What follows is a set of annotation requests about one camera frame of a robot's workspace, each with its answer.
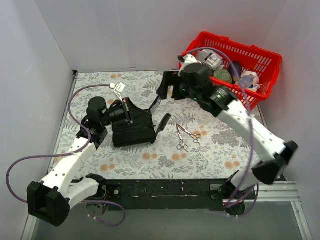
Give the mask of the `black zippered tool case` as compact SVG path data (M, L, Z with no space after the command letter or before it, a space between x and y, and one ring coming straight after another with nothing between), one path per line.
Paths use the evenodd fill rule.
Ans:
M116 148L139 144L153 144L156 140L156 132L152 120L152 114L147 110L135 106L130 98L126 97L133 120L128 124L125 120L111 124L112 142Z

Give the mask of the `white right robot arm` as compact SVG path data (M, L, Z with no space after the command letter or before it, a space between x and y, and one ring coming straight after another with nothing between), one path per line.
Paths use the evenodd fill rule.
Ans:
M237 96L226 86L213 85L209 71L200 63L191 63L180 71L165 71L156 93L162 100L173 87L175 100L191 99L200 108L227 124L259 157L259 162L238 171L226 186L227 195L237 199L245 189L263 183L272 185L290 163L298 145L284 141L249 115Z

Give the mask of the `black wide tooth comb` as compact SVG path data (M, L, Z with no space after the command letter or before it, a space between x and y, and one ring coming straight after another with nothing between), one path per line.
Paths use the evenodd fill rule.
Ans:
M160 106L160 104L161 104L161 98L158 95L147 111L151 114L154 114L156 112L156 110L158 109L158 107Z

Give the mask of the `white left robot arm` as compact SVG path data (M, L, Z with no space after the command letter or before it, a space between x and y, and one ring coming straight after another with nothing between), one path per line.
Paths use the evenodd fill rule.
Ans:
M91 173L72 184L81 166L106 138L106 126L111 123L107 116L108 108L103 97L94 97L88 102L87 116L82 120L82 128L67 155L41 181L28 185L30 215L58 227L67 219L70 210L82 202L124 210L120 204L109 201L111 190L102 176Z

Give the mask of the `black tail comb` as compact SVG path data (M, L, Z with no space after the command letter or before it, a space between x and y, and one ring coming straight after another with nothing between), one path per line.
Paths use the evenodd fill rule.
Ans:
M164 131L164 129L166 128L166 126L167 126L167 124L168 124L171 116L172 116L171 114L167 113L167 114L162 118L162 120L161 120L161 122L159 123L159 126L158 126L158 128L157 128L157 130L156 130L156 132L155 132L155 136L156 136L156 137L158 136L158 134L159 134L160 132L163 132L163 131Z

